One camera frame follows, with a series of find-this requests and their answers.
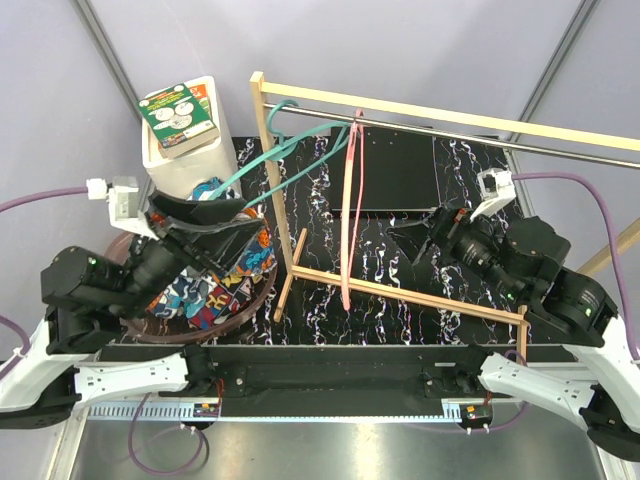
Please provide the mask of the blue orange patterned shorts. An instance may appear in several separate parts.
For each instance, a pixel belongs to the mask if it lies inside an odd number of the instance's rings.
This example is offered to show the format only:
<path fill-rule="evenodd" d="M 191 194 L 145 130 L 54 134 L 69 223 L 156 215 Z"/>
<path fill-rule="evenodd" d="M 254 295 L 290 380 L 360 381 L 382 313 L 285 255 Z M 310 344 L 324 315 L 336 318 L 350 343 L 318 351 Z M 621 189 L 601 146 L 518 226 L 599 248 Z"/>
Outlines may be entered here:
<path fill-rule="evenodd" d="M 264 224 L 230 268 L 183 269 L 147 312 L 160 319 L 183 318 L 198 329 L 222 324 L 248 304 L 254 285 L 276 265 L 272 235 Z"/>

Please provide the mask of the comic print shorts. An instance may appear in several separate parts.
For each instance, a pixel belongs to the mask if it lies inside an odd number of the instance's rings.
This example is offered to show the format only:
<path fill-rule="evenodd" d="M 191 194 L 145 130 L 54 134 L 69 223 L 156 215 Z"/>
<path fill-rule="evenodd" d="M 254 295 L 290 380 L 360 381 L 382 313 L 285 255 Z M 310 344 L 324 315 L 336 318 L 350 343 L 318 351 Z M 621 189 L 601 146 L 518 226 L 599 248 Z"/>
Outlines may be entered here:
<path fill-rule="evenodd" d="M 264 275 L 237 273 L 222 279 L 215 275 L 200 278 L 193 284 L 194 293 L 184 301 L 186 318 L 201 330 L 221 325 L 249 304 L 255 285 L 264 279 Z"/>

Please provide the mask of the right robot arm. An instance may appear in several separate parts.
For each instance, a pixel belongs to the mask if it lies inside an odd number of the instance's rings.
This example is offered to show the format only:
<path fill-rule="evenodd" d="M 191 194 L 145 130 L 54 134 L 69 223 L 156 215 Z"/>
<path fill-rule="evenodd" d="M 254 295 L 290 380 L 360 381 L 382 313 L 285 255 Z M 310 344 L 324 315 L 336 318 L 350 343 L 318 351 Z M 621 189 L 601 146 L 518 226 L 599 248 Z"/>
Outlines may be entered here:
<path fill-rule="evenodd" d="M 639 368 L 627 344 L 617 305 L 594 279 L 565 267 L 570 242 L 539 217 L 495 220 L 442 205 L 423 220 L 387 230 L 414 264 L 432 247 L 526 308 L 530 324 L 551 329 L 564 350 L 595 377 L 593 384 L 561 380 L 475 346 L 454 371 L 466 396 L 482 390 L 519 398 L 565 418 L 601 449 L 623 460 L 639 459 Z"/>

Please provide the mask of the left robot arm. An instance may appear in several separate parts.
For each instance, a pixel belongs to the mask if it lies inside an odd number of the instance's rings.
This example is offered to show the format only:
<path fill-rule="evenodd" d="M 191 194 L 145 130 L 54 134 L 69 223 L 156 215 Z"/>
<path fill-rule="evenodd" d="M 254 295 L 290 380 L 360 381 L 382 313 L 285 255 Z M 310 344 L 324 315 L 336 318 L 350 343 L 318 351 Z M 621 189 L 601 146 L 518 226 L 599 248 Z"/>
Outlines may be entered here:
<path fill-rule="evenodd" d="M 46 428 L 76 409 L 127 395 L 195 397 L 218 387 L 211 357 L 197 345 L 142 363 L 84 362 L 184 269 L 228 273 L 264 225 L 242 218 L 245 206 L 241 198 L 192 201 L 155 191 L 147 209 L 120 226 L 141 239 L 125 263 L 78 246 L 59 252 L 41 273 L 44 317 L 1 365 L 2 428 Z"/>

